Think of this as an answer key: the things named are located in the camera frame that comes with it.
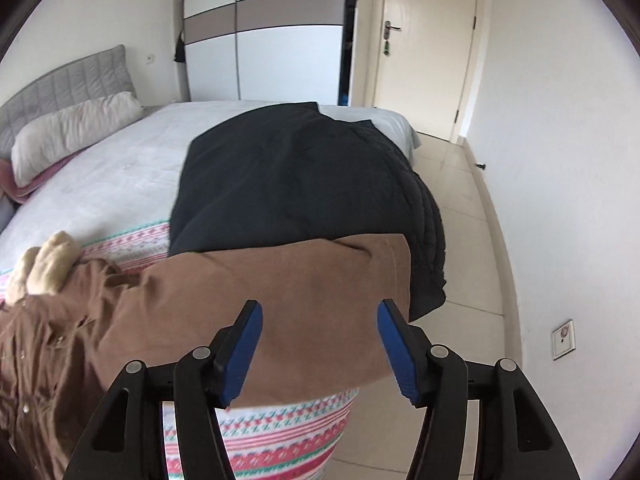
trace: brown coat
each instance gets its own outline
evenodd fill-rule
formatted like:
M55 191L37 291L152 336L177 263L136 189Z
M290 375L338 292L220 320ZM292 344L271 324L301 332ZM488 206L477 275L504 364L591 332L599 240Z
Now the brown coat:
M132 359L174 362L207 345L248 299L264 326L237 406L316 399L390 369L376 308L407 316L402 235L185 253L140 274L91 260L56 296L0 313L0 430L35 478L60 479L104 391Z

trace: tile floor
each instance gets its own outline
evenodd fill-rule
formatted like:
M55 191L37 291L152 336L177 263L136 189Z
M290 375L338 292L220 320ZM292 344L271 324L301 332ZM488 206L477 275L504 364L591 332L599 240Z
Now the tile floor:
M489 229L462 148L420 136L414 170L431 189L447 241L447 303L416 324L433 343L466 360L494 364L504 356L500 285ZM470 402L461 479L471 480L478 404ZM324 480L404 480L424 410L401 396L394 378L360 391Z

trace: black jacket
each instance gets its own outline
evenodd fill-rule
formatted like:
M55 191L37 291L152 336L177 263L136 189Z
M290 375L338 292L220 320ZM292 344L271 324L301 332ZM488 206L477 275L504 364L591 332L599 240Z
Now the black jacket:
M169 256L366 233L405 236L411 320L444 303L440 212L400 149L370 121L336 121L316 103L281 104L193 140Z

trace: wall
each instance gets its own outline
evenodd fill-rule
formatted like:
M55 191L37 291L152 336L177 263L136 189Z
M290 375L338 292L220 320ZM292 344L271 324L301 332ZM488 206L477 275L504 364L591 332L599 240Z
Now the wall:
M640 430L640 58L600 0L493 0L468 142L518 293L524 369L583 480ZM577 350L550 334L575 320Z
M0 104L49 70L119 43L142 104L180 100L173 15L173 0L43 0L0 61Z

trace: sliding wardrobe door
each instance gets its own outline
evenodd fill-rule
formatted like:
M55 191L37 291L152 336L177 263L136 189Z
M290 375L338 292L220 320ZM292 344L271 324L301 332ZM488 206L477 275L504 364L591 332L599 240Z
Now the sliding wardrobe door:
M242 99L338 102L344 0L238 0Z
M193 101L236 100L236 0L184 0L184 42Z

